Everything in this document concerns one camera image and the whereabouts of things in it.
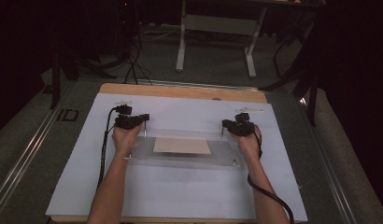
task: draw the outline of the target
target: person's left arm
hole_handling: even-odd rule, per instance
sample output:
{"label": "person's left arm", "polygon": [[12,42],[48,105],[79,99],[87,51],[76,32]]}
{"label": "person's left arm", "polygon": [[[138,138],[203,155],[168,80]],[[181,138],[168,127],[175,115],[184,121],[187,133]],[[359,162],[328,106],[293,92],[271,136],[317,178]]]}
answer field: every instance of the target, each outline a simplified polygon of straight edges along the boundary
{"label": "person's left arm", "polygon": [[125,174],[127,171],[127,157],[140,131],[141,125],[132,130],[114,128],[113,141],[116,147],[115,156],[109,169],[95,193],[88,224],[121,222],[121,211],[124,198]]}

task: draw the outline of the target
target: hand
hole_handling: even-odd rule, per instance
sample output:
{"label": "hand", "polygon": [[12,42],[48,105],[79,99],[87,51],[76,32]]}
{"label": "hand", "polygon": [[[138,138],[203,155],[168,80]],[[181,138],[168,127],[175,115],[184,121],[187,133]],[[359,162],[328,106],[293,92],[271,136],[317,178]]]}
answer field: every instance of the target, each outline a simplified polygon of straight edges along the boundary
{"label": "hand", "polygon": [[132,130],[125,130],[118,127],[114,128],[112,139],[115,143],[116,155],[124,158],[130,154],[131,147],[133,146],[141,127],[142,124],[139,124]]}
{"label": "hand", "polygon": [[[255,126],[255,133],[261,142],[262,133],[257,126]],[[240,148],[247,163],[260,160],[259,153],[261,148],[254,134],[250,134],[248,136],[236,136],[232,134],[232,136],[238,140],[238,148]]]}

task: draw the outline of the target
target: metal rail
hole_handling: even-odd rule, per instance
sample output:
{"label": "metal rail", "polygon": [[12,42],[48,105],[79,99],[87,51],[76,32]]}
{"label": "metal rail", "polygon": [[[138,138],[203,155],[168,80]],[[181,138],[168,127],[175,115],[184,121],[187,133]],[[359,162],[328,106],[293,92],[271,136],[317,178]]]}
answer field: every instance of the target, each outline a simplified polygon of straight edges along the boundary
{"label": "metal rail", "polygon": [[25,171],[28,169],[29,164],[34,158],[35,154],[39,150],[41,144],[43,143],[47,133],[50,131],[52,123],[55,121],[55,118],[58,114],[59,108],[62,105],[66,95],[74,87],[74,82],[69,81],[65,84],[63,89],[64,96],[62,97],[59,104],[56,105],[44,118],[42,124],[37,129],[35,135],[32,137],[26,149],[22,152],[21,156],[8,172],[5,180],[0,186],[0,214],[5,208],[9,198],[14,192],[15,188],[20,183]]}
{"label": "metal rail", "polygon": [[319,153],[319,162],[321,163],[322,171],[325,174],[325,177],[328,181],[328,186],[332,191],[332,195],[334,197],[334,201],[337,204],[337,208],[340,212],[340,216],[342,217],[344,223],[357,224],[358,222],[355,218],[354,213],[351,210],[351,207],[349,206],[346,194],[343,190],[343,187],[340,184],[340,181],[337,178],[336,173],[334,172],[332,164],[329,161],[328,155],[319,138],[319,135],[317,131],[312,128],[311,123],[309,122],[307,116],[305,115],[306,103],[304,99],[302,99],[298,107],[303,115],[303,118],[308,127],[308,130],[314,136],[314,140],[317,145],[317,150]]}

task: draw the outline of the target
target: black cable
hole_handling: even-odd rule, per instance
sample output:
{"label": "black cable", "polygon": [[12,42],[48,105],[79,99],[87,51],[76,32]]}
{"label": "black cable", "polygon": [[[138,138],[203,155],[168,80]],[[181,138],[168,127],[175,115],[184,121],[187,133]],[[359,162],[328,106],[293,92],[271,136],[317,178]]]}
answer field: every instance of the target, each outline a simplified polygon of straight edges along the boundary
{"label": "black cable", "polygon": [[106,142],[107,142],[107,136],[108,136],[110,130],[112,130],[112,128],[110,128],[110,130],[109,130],[109,122],[110,122],[110,116],[112,115],[112,112],[114,110],[115,110],[115,108],[112,108],[109,112],[109,115],[107,116],[106,129],[105,129],[105,133],[104,133],[104,142],[102,144],[102,152],[101,152],[101,170],[99,172],[99,179],[98,179],[97,188],[99,187],[99,185],[102,182],[102,179],[104,178],[105,159],[106,159]]}
{"label": "black cable", "polygon": [[140,51],[140,50],[139,50],[139,47],[138,47],[134,42],[132,42],[132,45],[133,45],[134,47],[136,47],[136,49],[137,49],[136,57],[135,57],[135,60],[133,61],[133,60],[131,59],[131,54],[130,54],[131,67],[128,69],[127,75],[125,75],[125,79],[124,79],[124,82],[123,82],[123,83],[124,83],[124,84],[127,83],[128,76],[130,76],[131,70],[133,70],[134,78],[135,78],[135,82],[136,82],[136,85],[137,85],[138,82],[137,82],[137,80],[136,80],[136,76],[135,76],[134,65],[135,65],[135,63],[136,63],[136,60],[139,58],[139,51]]}
{"label": "black cable", "polygon": [[[261,134],[261,138],[262,138],[262,133],[261,133],[261,130],[259,129],[258,125],[254,124],[253,126],[255,126],[259,130],[259,133]],[[263,151],[262,151],[262,139],[258,137],[258,135],[255,133],[255,130],[253,130],[253,135],[255,135],[256,141],[258,141],[258,145],[259,145],[259,158],[261,158],[262,154],[263,154]]]}
{"label": "black cable", "polygon": [[138,61],[137,61],[136,59],[135,59],[135,64],[136,64],[136,66],[138,66],[139,71],[142,73],[143,77],[144,77],[145,79],[148,80],[148,82],[150,83],[150,85],[153,85],[153,83],[151,82],[151,80],[150,80],[150,78],[149,78],[151,72],[150,72],[147,68],[142,67],[142,66],[138,63]]}
{"label": "black cable", "polygon": [[282,199],[280,199],[278,196],[276,196],[274,193],[266,190],[266,189],[262,189],[261,187],[255,185],[252,180],[250,179],[250,176],[248,175],[248,183],[251,187],[253,187],[254,189],[256,189],[257,191],[261,192],[262,194],[268,196],[269,198],[273,199],[274,201],[278,202],[279,204],[281,204],[288,212],[288,215],[290,217],[290,224],[293,224],[294,223],[294,219],[293,219],[293,212],[291,211],[290,207],[284,202],[282,201]]}

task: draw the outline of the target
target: table leg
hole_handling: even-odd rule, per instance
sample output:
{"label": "table leg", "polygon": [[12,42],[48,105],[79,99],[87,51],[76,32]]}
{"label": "table leg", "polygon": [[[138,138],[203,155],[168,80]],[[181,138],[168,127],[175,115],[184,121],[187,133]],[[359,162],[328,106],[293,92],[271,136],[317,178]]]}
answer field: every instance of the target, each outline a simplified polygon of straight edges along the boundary
{"label": "table leg", "polygon": [[176,71],[183,71],[183,62],[185,59],[185,20],[186,20],[186,0],[182,0],[182,17],[180,19],[180,43],[177,52],[177,67]]}
{"label": "table leg", "polygon": [[247,59],[248,74],[250,78],[256,78],[255,65],[253,64],[252,51],[255,48],[256,40],[258,39],[259,32],[261,31],[262,22],[264,19],[264,14],[266,12],[266,7],[262,8],[261,15],[259,20],[256,21],[255,30],[252,34],[252,42],[249,45],[249,48],[245,48],[245,57]]}

